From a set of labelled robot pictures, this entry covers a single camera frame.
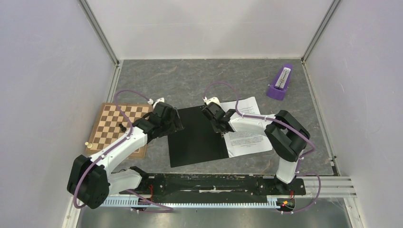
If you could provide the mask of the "printed paper sheet top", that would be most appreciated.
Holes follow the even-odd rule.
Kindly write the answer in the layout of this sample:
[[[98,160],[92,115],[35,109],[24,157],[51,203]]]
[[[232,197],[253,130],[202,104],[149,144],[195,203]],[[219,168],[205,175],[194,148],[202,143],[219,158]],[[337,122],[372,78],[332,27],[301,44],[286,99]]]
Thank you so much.
[[[240,112],[251,115],[260,114],[255,97],[239,100]],[[273,150],[266,136],[249,132],[229,132],[223,135],[230,158]]]

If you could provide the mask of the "teal folder black inside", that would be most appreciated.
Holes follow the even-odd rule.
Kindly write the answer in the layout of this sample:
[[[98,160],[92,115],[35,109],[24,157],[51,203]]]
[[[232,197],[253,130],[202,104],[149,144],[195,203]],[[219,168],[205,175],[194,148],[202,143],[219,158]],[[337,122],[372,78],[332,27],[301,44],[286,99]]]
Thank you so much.
[[[213,130],[202,108],[201,105],[178,110],[183,130],[168,135],[172,168],[229,158],[224,138]]]

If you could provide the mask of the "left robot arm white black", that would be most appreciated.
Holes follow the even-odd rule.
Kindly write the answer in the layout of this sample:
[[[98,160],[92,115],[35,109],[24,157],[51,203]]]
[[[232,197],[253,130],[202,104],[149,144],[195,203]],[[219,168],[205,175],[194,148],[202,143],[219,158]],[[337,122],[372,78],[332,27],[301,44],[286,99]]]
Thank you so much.
[[[178,110],[157,102],[152,112],[130,123],[127,131],[105,149],[86,157],[75,158],[67,191],[91,209],[99,207],[108,196],[134,190],[148,191],[149,181],[134,169],[114,173],[114,169],[137,149],[150,141],[183,129]]]

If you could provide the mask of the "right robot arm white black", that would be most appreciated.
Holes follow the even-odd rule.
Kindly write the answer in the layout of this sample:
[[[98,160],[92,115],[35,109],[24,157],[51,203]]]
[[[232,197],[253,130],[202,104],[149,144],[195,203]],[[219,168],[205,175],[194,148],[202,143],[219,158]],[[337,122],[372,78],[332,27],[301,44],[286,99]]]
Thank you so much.
[[[311,146],[310,152],[316,149],[309,132],[286,110],[279,111],[274,117],[241,114],[237,109],[224,111],[217,102],[207,101],[202,113],[217,133],[249,132],[268,138],[280,157],[274,186],[281,194],[293,189],[298,161],[306,146]]]

